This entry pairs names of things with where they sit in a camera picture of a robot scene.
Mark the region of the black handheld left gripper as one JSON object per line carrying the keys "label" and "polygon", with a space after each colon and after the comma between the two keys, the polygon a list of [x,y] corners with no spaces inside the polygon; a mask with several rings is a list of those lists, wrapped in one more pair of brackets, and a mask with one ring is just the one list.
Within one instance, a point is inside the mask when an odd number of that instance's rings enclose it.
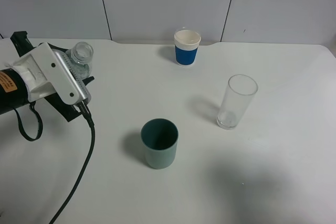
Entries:
{"label": "black handheld left gripper", "polygon": [[[27,37],[26,31],[16,31],[10,37],[18,56],[31,52],[34,47]],[[47,43],[55,52],[66,55],[66,49]],[[80,114],[88,121],[93,122],[88,103],[91,94],[86,85],[94,80],[90,76],[84,81],[76,80],[70,76],[59,76],[47,78],[55,92],[46,97],[47,101],[68,121],[72,121]],[[1,70],[1,114],[20,108],[31,103],[28,101],[27,87],[21,76],[13,69]]]}

